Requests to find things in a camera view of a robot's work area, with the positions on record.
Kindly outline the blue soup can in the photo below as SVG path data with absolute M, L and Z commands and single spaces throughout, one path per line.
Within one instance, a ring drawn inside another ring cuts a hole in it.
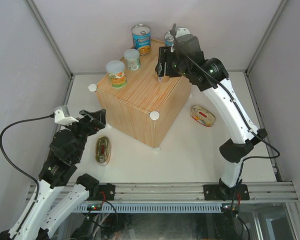
M 166 32 L 164 35 L 164 44 L 166 47 L 172 46 L 174 43 L 174 37 L 171 35 L 170 31 Z
M 151 28 L 145 24 L 137 24 L 132 27 L 132 40 L 134 48 L 141 56 L 151 52 Z

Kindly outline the tan can white lid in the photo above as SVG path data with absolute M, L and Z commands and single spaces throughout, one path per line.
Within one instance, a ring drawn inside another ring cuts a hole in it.
M 167 83 L 170 80 L 170 77 L 169 76 L 158 76 L 157 80 L 160 83 Z

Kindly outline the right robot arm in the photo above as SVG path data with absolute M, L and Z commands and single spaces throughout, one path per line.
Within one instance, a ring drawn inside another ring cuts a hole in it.
M 179 36 L 172 46 L 161 46 L 155 72 L 162 77 L 185 77 L 214 104 L 223 119 L 230 138 L 220 146 L 225 169 L 219 180 L 220 195 L 227 200 L 238 193 L 245 157 L 268 135 L 248 117 L 237 98 L 223 63 L 206 59 L 199 40 L 192 34 Z

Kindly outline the yellow can white lid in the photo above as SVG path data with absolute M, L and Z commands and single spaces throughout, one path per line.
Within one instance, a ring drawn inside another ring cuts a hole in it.
M 106 71 L 108 73 L 110 85 L 113 88 L 123 87 L 127 80 L 125 76 L 125 64 L 120 60 L 112 60 L 107 63 Z

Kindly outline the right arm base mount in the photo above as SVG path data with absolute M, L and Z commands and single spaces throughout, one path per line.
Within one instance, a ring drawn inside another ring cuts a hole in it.
M 206 201 L 230 201 L 233 197 L 235 200 L 238 200 L 239 197 L 243 201 L 250 200 L 246 184 L 239 184 L 232 188 L 221 184 L 204 184 L 203 193 Z

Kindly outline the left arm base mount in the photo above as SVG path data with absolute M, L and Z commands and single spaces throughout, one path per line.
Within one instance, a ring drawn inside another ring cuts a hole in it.
M 116 186 L 111 183 L 100 184 L 100 181 L 85 173 L 79 176 L 76 183 L 84 186 L 88 191 L 88 201 L 113 201 L 116 193 Z

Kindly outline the green can white lid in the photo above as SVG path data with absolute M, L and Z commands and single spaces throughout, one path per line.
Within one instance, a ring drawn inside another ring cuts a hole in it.
M 140 68 L 140 52 L 136 49 L 128 49 L 124 52 L 127 68 L 136 71 Z

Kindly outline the oval red sardine tin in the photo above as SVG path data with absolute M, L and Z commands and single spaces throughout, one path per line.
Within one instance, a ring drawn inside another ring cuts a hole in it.
M 216 117 L 200 105 L 193 105 L 191 107 L 190 116 L 205 127 L 212 127 L 216 121 Z

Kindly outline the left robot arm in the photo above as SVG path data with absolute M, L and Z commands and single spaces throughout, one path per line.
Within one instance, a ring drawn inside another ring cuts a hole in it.
M 77 179 L 71 193 L 51 209 L 51 205 L 77 170 L 76 165 L 82 159 L 88 137 L 106 127 L 105 109 L 95 112 L 81 110 L 79 113 L 82 118 L 73 118 L 69 116 L 67 107 L 61 106 L 49 115 L 56 124 L 64 128 L 54 134 L 38 179 L 9 159 L 3 147 L 5 131 L 1 131 L 0 150 L 3 156 L 13 168 L 33 180 L 36 187 L 18 221 L 12 228 L 0 233 L 0 240 L 47 240 L 74 207 L 99 196 L 99 181 L 85 173 Z

